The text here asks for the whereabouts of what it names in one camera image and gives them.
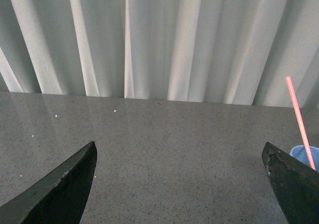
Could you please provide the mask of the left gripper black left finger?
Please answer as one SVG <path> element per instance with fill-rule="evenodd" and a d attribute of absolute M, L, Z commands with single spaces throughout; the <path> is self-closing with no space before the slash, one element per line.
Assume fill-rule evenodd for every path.
<path fill-rule="evenodd" d="M 97 163 L 93 141 L 0 208 L 2 224 L 78 224 Z"/>

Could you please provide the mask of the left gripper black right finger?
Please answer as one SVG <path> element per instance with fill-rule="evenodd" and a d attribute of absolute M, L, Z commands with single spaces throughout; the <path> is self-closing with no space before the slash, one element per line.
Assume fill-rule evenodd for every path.
<path fill-rule="evenodd" d="M 282 212 L 290 224 L 319 222 L 319 173 L 267 142 L 265 170 Z"/>

